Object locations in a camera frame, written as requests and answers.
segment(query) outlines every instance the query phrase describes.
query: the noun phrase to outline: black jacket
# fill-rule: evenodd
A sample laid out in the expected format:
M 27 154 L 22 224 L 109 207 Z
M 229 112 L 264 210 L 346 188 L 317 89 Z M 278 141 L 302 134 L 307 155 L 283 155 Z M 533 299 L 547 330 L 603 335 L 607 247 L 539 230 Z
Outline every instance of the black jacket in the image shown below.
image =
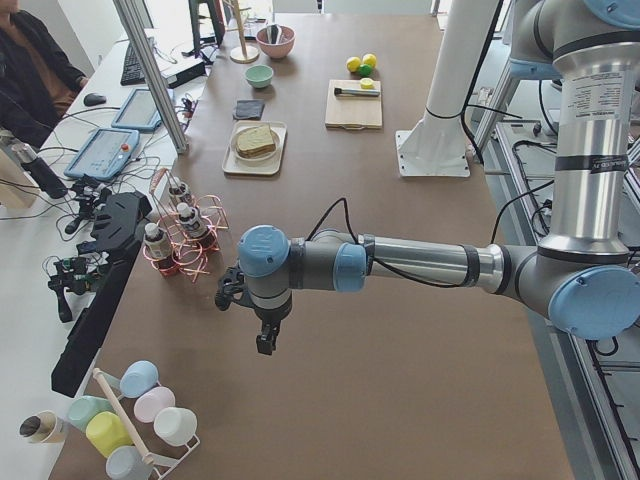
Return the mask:
M 84 74 L 71 65 L 44 23 L 24 10 L 11 15 L 11 20 L 60 80 L 79 92 L 78 80 Z M 21 141 L 40 147 L 58 120 L 29 52 L 0 29 L 0 125 Z

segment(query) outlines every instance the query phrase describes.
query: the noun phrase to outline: person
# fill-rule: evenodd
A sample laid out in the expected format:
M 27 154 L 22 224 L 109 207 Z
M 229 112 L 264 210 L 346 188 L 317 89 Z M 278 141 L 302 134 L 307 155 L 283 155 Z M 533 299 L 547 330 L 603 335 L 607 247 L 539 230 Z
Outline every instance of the person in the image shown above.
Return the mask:
M 41 147 L 87 81 L 42 21 L 19 0 L 0 0 L 2 127 Z

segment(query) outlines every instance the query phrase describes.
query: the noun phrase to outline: sandwich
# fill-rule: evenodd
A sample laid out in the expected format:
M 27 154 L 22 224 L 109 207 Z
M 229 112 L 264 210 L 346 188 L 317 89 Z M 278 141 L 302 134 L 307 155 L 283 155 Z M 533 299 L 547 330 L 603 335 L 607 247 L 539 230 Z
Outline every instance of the sandwich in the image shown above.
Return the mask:
M 242 130 L 236 138 L 236 150 L 243 158 L 256 158 L 275 152 L 276 144 L 269 125 Z

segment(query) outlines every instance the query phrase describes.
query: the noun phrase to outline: computer mouse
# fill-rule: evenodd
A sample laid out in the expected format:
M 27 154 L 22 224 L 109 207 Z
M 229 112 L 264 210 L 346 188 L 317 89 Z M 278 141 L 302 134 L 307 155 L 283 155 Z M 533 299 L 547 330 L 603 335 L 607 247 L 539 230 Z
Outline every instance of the computer mouse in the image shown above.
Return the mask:
M 101 105 L 107 103 L 107 97 L 100 95 L 99 93 L 87 93 L 84 96 L 84 104 L 87 107 L 93 107 L 95 105 Z

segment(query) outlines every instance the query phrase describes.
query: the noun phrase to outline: green bowl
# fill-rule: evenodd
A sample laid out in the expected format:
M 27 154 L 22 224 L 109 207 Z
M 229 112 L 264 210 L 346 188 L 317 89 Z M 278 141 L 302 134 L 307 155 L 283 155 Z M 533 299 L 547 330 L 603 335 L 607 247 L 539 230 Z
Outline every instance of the green bowl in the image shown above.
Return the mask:
M 253 88 L 268 87 L 273 78 L 273 69 L 267 65 L 254 65 L 244 72 L 244 78 Z

